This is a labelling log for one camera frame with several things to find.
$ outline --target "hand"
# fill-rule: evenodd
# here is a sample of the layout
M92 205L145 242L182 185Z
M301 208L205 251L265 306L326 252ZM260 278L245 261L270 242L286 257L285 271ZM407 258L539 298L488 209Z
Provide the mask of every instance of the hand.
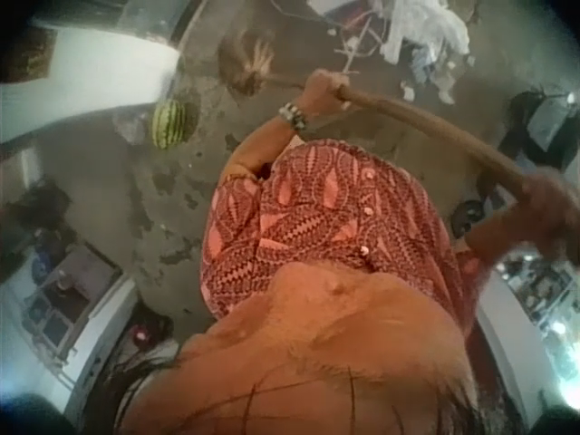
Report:
M348 84L349 79L343 74L316 70L308 77L304 92L296 99L295 105L306 118L343 111L348 103L336 98L336 92L342 85Z
M559 240L580 236L579 192L548 168L527 177L522 188L527 200L507 211L507 230L516 241L532 242L544 256L554 258Z

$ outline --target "red patterned shirt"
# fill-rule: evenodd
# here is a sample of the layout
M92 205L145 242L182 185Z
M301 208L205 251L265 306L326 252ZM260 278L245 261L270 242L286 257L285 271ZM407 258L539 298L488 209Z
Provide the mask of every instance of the red patterned shirt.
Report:
M285 152L266 180L219 186L203 246L201 290L216 317L291 261L331 260L398 276L436 300L467 332L487 268L454 252L421 184L337 140Z

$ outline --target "stained floor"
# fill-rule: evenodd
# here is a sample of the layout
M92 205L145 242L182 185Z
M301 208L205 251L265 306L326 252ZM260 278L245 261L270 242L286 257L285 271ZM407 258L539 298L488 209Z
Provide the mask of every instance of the stained floor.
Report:
M580 89L580 54L572 37L553 13L530 3L450 2L470 18L475 66L457 83L455 105L441 103L432 87L417 88L414 103L496 144L506 104L516 93L530 86ZM295 95L267 89L240 101L227 92L218 79L216 50L226 32L242 27L275 36L274 68L281 73L302 76L316 67L343 67L328 25L280 14L269 0L236 5L212 0L183 44L185 72L176 95L198 107L188 143L166 152L147 143L128 145L112 120L123 110L115 117L109 112L81 117L37 138L46 171L73 200L68 220L133 273L145 302L174 319L178 338L212 322L199 294L198 264L218 173L237 143ZM377 56L355 60L353 85L401 97L399 83L411 73L405 65L390 66ZM367 111L321 123L308 136L348 140L394 161L420 179L445 218L470 194L477 175L476 167L444 144Z

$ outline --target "wrist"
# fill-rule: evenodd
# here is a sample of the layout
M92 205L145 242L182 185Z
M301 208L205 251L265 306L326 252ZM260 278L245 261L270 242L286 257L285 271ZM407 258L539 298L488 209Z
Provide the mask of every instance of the wrist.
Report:
M305 97L303 94L300 95L293 101L293 105L295 105L300 111L304 114L307 121L311 121L318 116L318 111L315 109L312 102Z

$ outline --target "red object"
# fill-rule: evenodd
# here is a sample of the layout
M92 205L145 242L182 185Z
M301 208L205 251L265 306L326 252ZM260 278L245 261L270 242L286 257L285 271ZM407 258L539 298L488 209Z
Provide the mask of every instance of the red object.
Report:
M131 329L133 344L139 348L140 351L146 351L153 345L153 340L149 330L142 324L136 324Z

